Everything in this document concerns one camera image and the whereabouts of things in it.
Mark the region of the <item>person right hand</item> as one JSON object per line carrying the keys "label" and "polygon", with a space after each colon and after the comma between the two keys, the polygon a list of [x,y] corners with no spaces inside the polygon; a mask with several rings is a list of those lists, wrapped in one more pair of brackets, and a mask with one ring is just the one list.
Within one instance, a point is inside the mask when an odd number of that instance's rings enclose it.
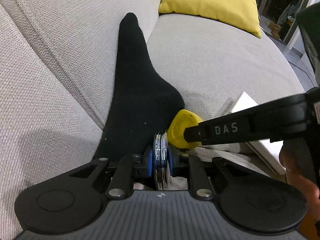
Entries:
{"label": "person right hand", "polygon": [[316,223],[319,222],[319,188],[300,173],[298,165],[292,158],[291,148],[289,143],[284,142],[279,160],[286,168],[287,183],[302,192],[306,198],[308,210],[298,231],[307,239],[319,239],[316,228]]}

